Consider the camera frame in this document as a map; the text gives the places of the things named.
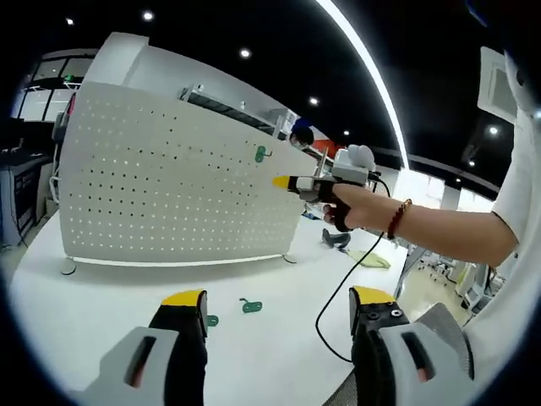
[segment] floor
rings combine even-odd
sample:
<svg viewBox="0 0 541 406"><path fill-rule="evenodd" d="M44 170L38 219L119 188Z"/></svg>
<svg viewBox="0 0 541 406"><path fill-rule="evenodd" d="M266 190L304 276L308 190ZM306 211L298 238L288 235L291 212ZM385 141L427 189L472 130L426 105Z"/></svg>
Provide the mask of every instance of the floor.
<svg viewBox="0 0 541 406"><path fill-rule="evenodd" d="M41 228L45 225L46 219L42 219L37 226L32 228L25 237L25 242L31 244ZM19 247L6 248L0 253L0 266L3 270L4 281L10 284L19 262L26 252L22 244ZM406 313L409 320L417 320L432 305L441 302L453 314L456 322L463 326L470 318L460 303L462 299L455 293L455 284L443 277L436 281L430 277L430 269L422 269L416 266L407 276L398 299L398 304Z"/></svg>

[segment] white sleeve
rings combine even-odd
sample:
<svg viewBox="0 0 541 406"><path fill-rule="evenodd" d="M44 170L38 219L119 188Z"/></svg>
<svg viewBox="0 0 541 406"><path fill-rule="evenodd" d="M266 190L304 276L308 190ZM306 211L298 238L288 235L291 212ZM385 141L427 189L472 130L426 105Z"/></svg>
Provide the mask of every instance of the white sleeve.
<svg viewBox="0 0 541 406"><path fill-rule="evenodd" d="M520 119L519 113L515 125L511 165L492 209L515 234L519 243L526 230L532 202L533 146L528 124Z"/></svg>

